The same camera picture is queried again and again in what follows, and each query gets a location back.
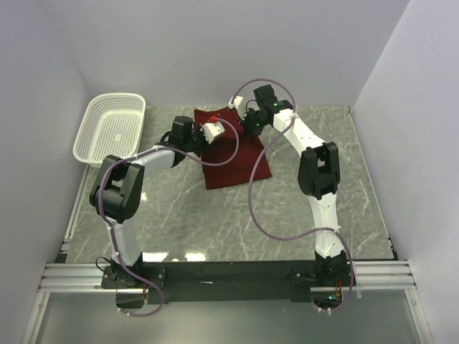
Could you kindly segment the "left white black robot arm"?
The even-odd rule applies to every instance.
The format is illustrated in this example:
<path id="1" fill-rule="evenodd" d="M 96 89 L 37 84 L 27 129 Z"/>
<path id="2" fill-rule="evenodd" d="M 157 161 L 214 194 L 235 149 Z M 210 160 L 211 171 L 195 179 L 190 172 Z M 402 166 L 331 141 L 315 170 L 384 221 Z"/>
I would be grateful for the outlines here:
<path id="1" fill-rule="evenodd" d="M 174 118 L 171 129 L 152 148 L 129 158 L 104 158 L 90 192 L 90 205 L 107 227 L 112 261 L 132 267 L 141 257 L 133 217 L 141 204 L 146 177 L 177 166 L 185 153 L 202 156 L 223 132 L 181 115 Z"/>

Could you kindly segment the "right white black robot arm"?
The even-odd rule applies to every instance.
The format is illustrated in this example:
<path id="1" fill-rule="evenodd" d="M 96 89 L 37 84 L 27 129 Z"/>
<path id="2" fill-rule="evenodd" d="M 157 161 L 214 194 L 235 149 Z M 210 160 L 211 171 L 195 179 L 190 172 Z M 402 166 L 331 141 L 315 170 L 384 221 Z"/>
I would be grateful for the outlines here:
<path id="1" fill-rule="evenodd" d="M 298 185 L 308 198 L 316 234 L 314 271 L 300 276 L 333 284 L 349 273 L 345 246 L 339 239 L 336 196 L 341 181 L 339 149 L 334 142 L 317 136 L 297 115 L 288 100 L 279 100 L 271 85 L 254 91 L 258 109 L 239 111 L 240 124 L 246 133 L 259 136 L 267 125 L 295 148 L 299 155 Z"/>

